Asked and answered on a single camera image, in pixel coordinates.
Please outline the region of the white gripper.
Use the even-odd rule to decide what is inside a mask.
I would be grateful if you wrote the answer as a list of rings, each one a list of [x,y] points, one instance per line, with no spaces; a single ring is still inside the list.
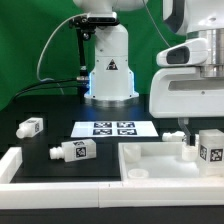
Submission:
[[[178,125],[190,144],[190,117],[224,116],[224,77],[205,75],[211,46],[205,38],[193,38],[161,51],[161,67],[152,79],[149,112],[155,118],[179,118]]]

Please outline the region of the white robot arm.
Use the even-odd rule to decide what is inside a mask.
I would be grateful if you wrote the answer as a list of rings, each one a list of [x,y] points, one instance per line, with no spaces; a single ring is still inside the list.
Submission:
[[[149,113],[155,118],[224,116],[224,0],[162,0],[163,22],[186,40],[166,49],[142,20],[128,31],[119,11],[148,0],[73,0],[85,30],[95,32],[95,64],[84,95],[102,105],[135,100],[134,67],[152,74]]]

